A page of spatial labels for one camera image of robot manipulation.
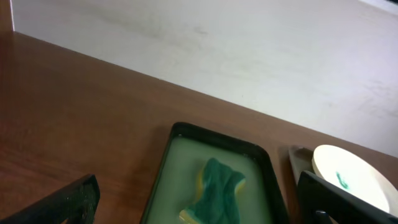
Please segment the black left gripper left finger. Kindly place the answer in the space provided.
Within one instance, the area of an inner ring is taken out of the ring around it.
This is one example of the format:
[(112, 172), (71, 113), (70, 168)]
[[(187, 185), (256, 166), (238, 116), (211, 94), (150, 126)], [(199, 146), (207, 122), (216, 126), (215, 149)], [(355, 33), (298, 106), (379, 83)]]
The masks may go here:
[(100, 200), (95, 175), (88, 174), (1, 220), (2, 224), (93, 224)]

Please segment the green and yellow sponge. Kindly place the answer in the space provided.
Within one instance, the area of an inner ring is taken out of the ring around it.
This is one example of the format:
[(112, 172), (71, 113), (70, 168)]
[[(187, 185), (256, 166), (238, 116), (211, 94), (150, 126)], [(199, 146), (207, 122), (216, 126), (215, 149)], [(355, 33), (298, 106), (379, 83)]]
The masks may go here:
[(237, 194), (246, 177), (215, 158), (198, 175), (197, 199), (179, 212), (182, 223), (240, 224)]

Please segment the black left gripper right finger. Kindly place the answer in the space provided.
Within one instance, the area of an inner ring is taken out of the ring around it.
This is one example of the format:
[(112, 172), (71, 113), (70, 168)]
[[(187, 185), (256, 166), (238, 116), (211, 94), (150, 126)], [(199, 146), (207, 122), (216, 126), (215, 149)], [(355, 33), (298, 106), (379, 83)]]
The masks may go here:
[(383, 223), (397, 224), (397, 217), (386, 213), (337, 186), (303, 171), (297, 197), (304, 223)]

